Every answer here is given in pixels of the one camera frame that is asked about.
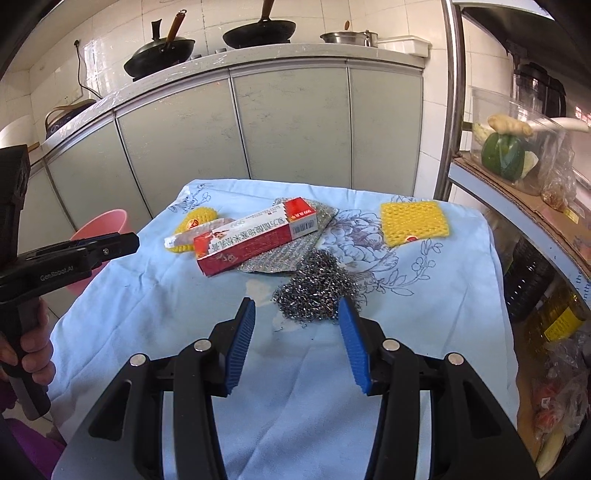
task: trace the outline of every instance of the stainless steel pot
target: stainless steel pot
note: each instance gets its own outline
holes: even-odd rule
[[[378,34],[366,30],[364,32],[331,32],[320,36],[325,43],[342,43],[346,45],[362,45],[377,47]]]

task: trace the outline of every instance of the pink bucket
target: pink bucket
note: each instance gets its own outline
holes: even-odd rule
[[[91,236],[106,235],[107,233],[130,233],[130,231],[131,229],[127,223],[127,212],[122,209],[116,209],[105,212],[92,219],[78,230],[70,240],[80,240],[82,238],[90,238]],[[68,285],[67,289],[74,295],[79,296],[107,263],[109,262],[103,262],[100,267],[95,268],[90,278],[85,278],[72,285]]]

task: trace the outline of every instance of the finger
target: finger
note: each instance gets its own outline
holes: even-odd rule
[[[45,368],[33,373],[33,381],[36,384],[48,386],[53,381],[55,376],[56,366],[53,364],[53,362],[49,362]]]
[[[49,364],[52,355],[53,345],[49,342],[38,352],[25,355],[22,359],[22,368],[25,372],[29,372],[30,374],[38,372]]]
[[[26,352],[38,352],[43,349],[49,342],[49,335],[51,329],[48,324],[44,326],[37,326],[30,332],[25,333],[21,337],[21,347]]]
[[[47,303],[43,299],[41,299],[41,301],[39,302],[39,311],[37,312],[37,319],[39,320],[39,325],[42,327],[49,323],[49,309],[47,307]]]
[[[0,361],[8,365],[18,365],[18,357],[6,337],[0,333]]]

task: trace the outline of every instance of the electrical cord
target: electrical cord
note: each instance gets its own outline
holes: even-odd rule
[[[97,91],[93,90],[90,87],[87,87],[86,85],[82,85],[82,82],[80,81],[80,69],[82,68],[82,58],[80,57],[80,40],[76,40],[74,42],[74,46],[76,47],[76,53],[78,55],[78,85],[80,85],[80,87],[88,90],[90,93],[93,93],[99,99],[102,99],[102,97],[100,96],[100,94]]]

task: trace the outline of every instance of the light blue cloth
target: light blue cloth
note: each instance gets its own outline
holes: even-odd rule
[[[135,255],[112,261],[58,322],[51,414],[66,440],[128,358],[177,354],[233,318],[244,296],[256,327],[240,384],[214,399],[230,479],[361,479],[380,397],[353,380],[338,325],[283,319],[272,303],[284,276],[228,271],[206,278],[192,254],[164,249],[198,205],[240,218],[276,197],[302,196],[340,209],[319,244],[358,273],[362,315],[416,353],[462,353],[515,423],[517,361],[490,230],[476,210],[442,203],[451,235],[388,249],[383,202],[405,197],[254,180],[195,180],[139,234]],[[423,401],[417,478],[428,477],[430,412]]]

